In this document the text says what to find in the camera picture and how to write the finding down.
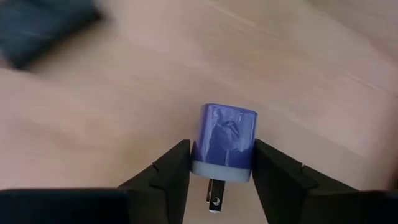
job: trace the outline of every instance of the dark object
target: dark object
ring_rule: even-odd
[[[0,52],[26,68],[68,34],[100,14],[92,0],[4,0],[0,3]]]
[[[189,141],[180,142],[118,189],[2,191],[0,223],[181,224],[189,151]],[[398,223],[397,191],[355,190],[258,139],[252,173],[270,224]],[[216,196],[222,183],[211,184]]]
[[[2,224],[182,223],[190,176],[190,141],[181,141],[115,189],[0,192]]]
[[[223,196],[225,181],[222,180],[209,180],[209,189],[207,195],[210,196],[209,199],[209,211],[213,213],[220,213],[221,207],[223,205]]]

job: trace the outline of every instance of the wooden floor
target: wooden floor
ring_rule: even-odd
[[[397,1],[114,0],[31,72],[0,70],[0,188],[113,187],[181,139],[200,106],[259,114],[257,138],[359,189],[398,165]],[[250,184],[185,223],[265,223]]]

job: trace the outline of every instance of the blue charger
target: blue charger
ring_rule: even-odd
[[[221,211],[225,182],[249,182],[257,113],[235,106],[202,106],[198,139],[193,143],[192,173],[210,179],[209,211]]]

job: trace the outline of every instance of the metal prong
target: metal prong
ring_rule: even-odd
[[[209,211],[213,213],[220,213],[223,205],[225,181],[213,180],[211,185],[211,195]]]
[[[206,195],[206,202],[210,202],[210,197],[211,197],[211,187],[213,185],[213,179],[209,179],[209,186],[207,187],[207,195]]]

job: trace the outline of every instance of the light wood surface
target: light wood surface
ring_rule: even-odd
[[[108,20],[33,74],[0,70],[0,188],[117,186],[193,140],[207,102],[256,110],[257,138],[346,184],[388,187],[397,3],[362,2],[100,2]],[[206,188],[192,176],[185,223],[266,223],[252,182],[227,185],[219,215]]]

